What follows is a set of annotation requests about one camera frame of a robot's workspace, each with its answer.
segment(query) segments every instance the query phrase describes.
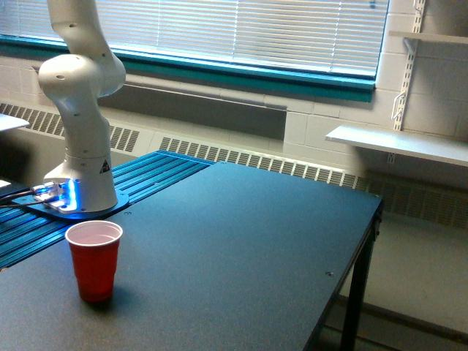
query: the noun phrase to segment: red plastic cup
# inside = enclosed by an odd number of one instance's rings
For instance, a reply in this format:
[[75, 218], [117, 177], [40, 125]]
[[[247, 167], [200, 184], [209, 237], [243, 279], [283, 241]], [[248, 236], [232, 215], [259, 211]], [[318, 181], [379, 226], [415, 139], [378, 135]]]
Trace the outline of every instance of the red plastic cup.
[[65, 233], [72, 251], [73, 268], [80, 297], [100, 302], [112, 296], [122, 228], [112, 222], [88, 221]]

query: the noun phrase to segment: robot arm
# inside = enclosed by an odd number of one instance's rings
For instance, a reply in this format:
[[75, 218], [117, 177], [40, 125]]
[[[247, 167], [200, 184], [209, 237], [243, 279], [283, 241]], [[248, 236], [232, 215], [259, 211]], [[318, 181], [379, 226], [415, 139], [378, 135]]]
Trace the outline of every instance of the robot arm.
[[97, 98], [122, 87], [124, 65], [105, 41], [94, 0], [48, 0], [48, 8], [53, 30], [70, 51], [39, 69], [39, 84], [61, 114], [66, 144], [64, 162], [45, 176], [45, 182], [62, 184], [60, 200], [48, 205], [67, 214], [103, 211], [117, 198], [109, 123], [99, 112]]

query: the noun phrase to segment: window sill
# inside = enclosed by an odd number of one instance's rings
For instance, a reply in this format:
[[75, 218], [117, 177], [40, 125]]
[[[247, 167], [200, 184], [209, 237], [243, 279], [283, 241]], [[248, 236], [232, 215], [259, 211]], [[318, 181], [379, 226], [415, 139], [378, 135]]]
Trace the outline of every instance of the window sill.
[[[48, 59], [68, 52], [63, 42], [0, 35], [0, 53]], [[151, 73], [167, 79], [196, 80], [207, 84], [229, 86], [295, 97], [327, 97], [370, 102], [375, 82], [369, 79], [343, 78], [321, 74], [285, 72], [219, 62], [161, 56], [113, 49], [130, 72]]]

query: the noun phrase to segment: wall shelf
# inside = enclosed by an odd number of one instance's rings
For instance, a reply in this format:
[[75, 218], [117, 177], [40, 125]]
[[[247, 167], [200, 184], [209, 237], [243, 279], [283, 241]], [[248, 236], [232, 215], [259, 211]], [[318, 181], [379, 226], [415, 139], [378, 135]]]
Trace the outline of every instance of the wall shelf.
[[468, 167], [468, 143], [409, 132], [340, 126], [328, 141]]
[[0, 132], [8, 129], [28, 126], [28, 121], [0, 113]]
[[416, 39], [422, 42], [442, 42], [447, 44], [465, 44], [468, 45], [468, 37], [455, 37], [453, 35], [412, 33], [410, 31], [389, 31], [393, 37], [403, 37], [407, 39]]

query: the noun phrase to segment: black cable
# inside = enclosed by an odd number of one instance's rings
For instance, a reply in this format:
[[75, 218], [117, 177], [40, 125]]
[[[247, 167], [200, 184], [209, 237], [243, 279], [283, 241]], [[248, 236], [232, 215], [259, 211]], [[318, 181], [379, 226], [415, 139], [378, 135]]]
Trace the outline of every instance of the black cable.
[[15, 208], [15, 207], [24, 207], [30, 205], [39, 205], [40, 203], [47, 203], [48, 201], [36, 201], [34, 203], [13, 203], [11, 205], [0, 205], [0, 208]]
[[32, 195], [34, 192], [32, 190], [27, 190], [25, 192], [17, 192], [16, 194], [10, 194], [10, 195], [7, 195], [7, 196], [3, 196], [0, 198], [0, 203], [3, 203], [5, 201], [11, 201], [11, 200], [14, 200], [16, 199], [17, 197], [23, 197], [23, 196], [26, 196], [26, 195]]

